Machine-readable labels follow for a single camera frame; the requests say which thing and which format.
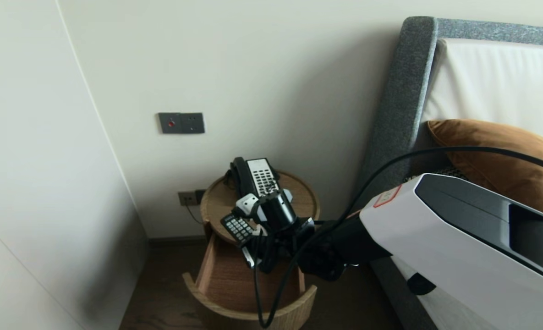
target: bed frame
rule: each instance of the bed frame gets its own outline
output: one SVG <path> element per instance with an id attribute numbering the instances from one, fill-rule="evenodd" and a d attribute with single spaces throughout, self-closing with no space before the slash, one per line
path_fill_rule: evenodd
<path id="1" fill-rule="evenodd" d="M 357 189 L 381 165 L 416 149 L 422 108 L 439 38 L 518 42 L 543 46 L 543 27 L 510 23 L 409 17 L 401 27 L 384 94 L 376 113 Z M 380 175 L 363 194 L 363 207 L 373 196 L 393 188 L 411 175 L 411 163 L 401 162 Z M 391 305 L 406 330 L 436 329 L 418 298 L 390 258 L 371 263 Z"/>

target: open drawer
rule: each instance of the open drawer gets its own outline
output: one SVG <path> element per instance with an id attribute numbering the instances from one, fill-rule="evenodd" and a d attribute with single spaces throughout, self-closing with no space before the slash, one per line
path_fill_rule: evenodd
<path id="1" fill-rule="evenodd" d="M 287 261 L 279 261 L 271 274 L 258 274 L 259 296 L 263 311 L 269 311 L 277 288 L 280 286 Z M 183 274 L 200 321 L 209 330 L 258 330 L 253 271 L 249 269 L 242 253 L 216 234 L 210 236 L 206 255 L 196 279 Z M 314 303 L 317 288 L 305 290 L 304 276 L 295 269 L 285 287 L 280 307 L 268 329 L 297 330 L 303 326 Z M 264 313 L 267 320 L 269 313 Z"/>

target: bed headboard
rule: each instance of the bed headboard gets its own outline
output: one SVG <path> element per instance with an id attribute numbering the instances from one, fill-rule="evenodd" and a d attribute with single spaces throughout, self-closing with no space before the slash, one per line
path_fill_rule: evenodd
<path id="1" fill-rule="evenodd" d="M 478 39 L 543 46 L 543 27 L 510 23 L 463 21 L 436 17 L 408 17 L 400 32 L 357 189 L 376 169 L 395 156 L 414 149 L 437 40 Z M 380 175 L 357 207 L 401 183 L 410 163 L 401 162 Z"/>

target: telephone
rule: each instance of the telephone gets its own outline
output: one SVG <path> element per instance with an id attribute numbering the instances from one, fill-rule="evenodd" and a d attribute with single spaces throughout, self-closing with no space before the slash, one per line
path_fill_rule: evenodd
<path id="1" fill-rule="evenodd" d="M 230 167 L 227 179 L 233 179 L 238 198 L 248 194 L 261 197 L 280 189 L 280 176 L 269 165 L 267 158 L 244 160 L 237 157 Z"/>

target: wooden floor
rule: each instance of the wooden floor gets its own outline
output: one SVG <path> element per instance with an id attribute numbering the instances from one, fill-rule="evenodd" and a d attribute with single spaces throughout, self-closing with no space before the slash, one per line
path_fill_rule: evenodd
<path id="1" fill-rule="evenodd" d="M 121 330 L 205 329 L 190 304 L 181 278 L 195 279 L 206 243 L 152 249 L 121 324 Z M 395 313 L 373 272 L 366 267 L 347 269 L 336 282 L 307 276 L 318 292 L 303 330 L 401 330 Z"/>

